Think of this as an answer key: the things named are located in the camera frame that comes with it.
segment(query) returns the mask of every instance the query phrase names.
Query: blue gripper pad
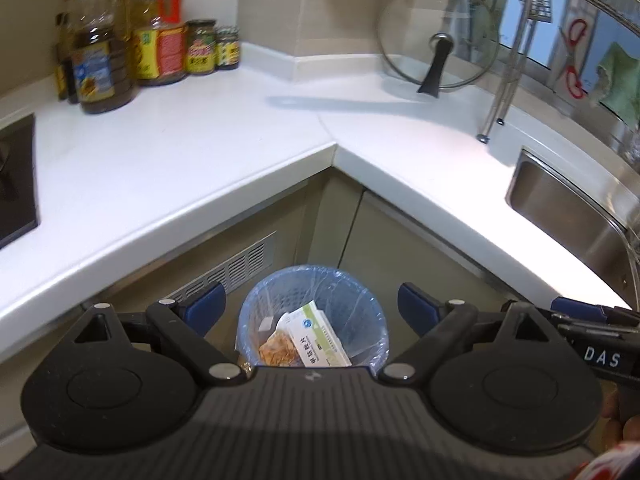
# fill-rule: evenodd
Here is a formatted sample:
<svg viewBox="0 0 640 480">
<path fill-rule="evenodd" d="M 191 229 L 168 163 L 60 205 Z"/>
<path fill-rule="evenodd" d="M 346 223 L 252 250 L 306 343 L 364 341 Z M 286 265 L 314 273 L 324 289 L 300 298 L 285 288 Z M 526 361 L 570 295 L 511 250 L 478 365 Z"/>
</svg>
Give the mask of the blue gripper pad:
<svg viewBox="0 0 640 480">
<path fill-rule="evenodd" d="M 555 310 L 561 314 L 567 314 L 569 317 L 583 321 L 595 323 L 607 322 L 607 316 L 600 306 L 569 300 L 569 298 L 555 298 L 551 303 L 551 310 Z"/>
<path fill-rule="evenodd" d="M 204 292 L 180 302 L 179 315 L 199 336 L 204 337 L 224 314 L 225 306 L 225 288 L 215 282 Z"/>
<path fill-rule="evenodd" d="M 398 289 L 400 316 L 420 337 L 440 322 L 442 304 L 413 283 L 403 283 Z"/>
</svg>

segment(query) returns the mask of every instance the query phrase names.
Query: black induction cooktop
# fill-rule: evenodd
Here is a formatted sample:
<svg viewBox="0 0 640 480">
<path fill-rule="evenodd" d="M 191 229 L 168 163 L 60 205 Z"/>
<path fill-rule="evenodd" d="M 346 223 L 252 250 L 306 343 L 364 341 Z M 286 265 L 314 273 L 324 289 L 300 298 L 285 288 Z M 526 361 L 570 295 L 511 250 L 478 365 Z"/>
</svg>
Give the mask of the black induction cooktop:
<svg viewBox="0 0 640 480">
<path fill-rule="evenodd" d="M 34 124 L 32 114 L 0 130 L 0 249 L 38 225 Z"/>
</svg>

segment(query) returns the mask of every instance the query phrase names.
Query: plastic bottle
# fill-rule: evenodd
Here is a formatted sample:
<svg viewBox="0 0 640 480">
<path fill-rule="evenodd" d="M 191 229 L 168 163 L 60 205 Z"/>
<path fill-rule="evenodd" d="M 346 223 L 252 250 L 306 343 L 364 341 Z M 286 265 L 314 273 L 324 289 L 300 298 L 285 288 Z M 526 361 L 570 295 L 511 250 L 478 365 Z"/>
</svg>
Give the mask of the plastic bottle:
<svg viewBox="0 0 640 480">
<path fill-rule="evenodd" d="M 72 61 L 84 111 L 98 114 L 131 101 L 128 0 L 78 0 L 74 30 Z"/>
<path fill-rule="evenodd" d="M 61 22 L 58 28 L 58 59 L 60 60 L 69 102 L 71 104 L 78 104 L 74 67 L 71 61 L 74 40 L 72 23 L 76 15 L 74 3 L 75 0 L 65 0 L 64 9 L 62 13 L 58 15 Z"/>
<path fill-rule="evenodd" d="M 186 28 L 180 15 L 180 0 L 139 0 L 134 23 L 138 83 L 156 86 L 183 79 Z"/>
<path fill-rule="evenodd" d="M 60 38 L 60 29 L 62 28 L 62 19 L 64 14 L 59 12 L 56 14 L 56 35 Z M 53 46 L 53 55 L 56 60 L 56 87 L 58 88 L 58 100 L 64 101 L 68 96 L 65 80 L 65 68 L 62 65 L 62 55 L 60 53 L 60 41 Z"/>
</svg>

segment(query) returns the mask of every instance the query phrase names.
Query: red scissors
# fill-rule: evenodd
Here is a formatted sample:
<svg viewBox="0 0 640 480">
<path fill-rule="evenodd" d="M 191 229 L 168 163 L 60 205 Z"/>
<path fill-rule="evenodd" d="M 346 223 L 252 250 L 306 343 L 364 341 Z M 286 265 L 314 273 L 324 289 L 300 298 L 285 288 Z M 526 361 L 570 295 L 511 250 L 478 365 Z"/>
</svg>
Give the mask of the red scissors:
<svg viewBox="0 0 640 480">
<path fill-rule="evenodd" d="M 562 39 L 564 40 L 564 46 L 566 47 L 567 54 L 566 61 L 564 62 L 562 70 L 558 74 L 558 78 L 564 72 L 566 72 L 564 76 L 566 89 L 574 99 L 582 99 L 586 94 L 582 89 L 582 81 L 580 81 L 580 75 L 575 68 L 575 47 L 578 45 L 578 42 L 582 39 L 582 37 L 587 33 L 587 28 L 587 22 L 585 22 L 582 18 L 577 18 L 576 20 L 573 20 L 571 22 L 571 25 L 569 25 L 569 32 L 567 34 L 564 33 L 564 30 L 562 30 L 562 28 L 560 29 L 560 34 L 562 35 Z"/>
</svg>

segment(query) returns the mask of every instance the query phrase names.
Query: sauce jar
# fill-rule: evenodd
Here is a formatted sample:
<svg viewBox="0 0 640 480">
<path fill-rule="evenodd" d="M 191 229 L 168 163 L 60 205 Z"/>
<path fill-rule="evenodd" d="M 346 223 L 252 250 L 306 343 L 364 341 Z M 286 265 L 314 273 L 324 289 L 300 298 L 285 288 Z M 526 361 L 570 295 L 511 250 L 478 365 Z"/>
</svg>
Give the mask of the sauce jar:
<svg viewBox="0 0 640 480">
<path fill-rule="evenodd" d="M 184 66 L 194 75 L 211 74 L 216 69 L 216 20 L 187 22 Z"/>
<path fill-rule="evenodd" d="M 240 35 L 235 26 L 216 29 L 216 57 L 220 70 L 233 70 L 240 65 Z"/>
</svg>

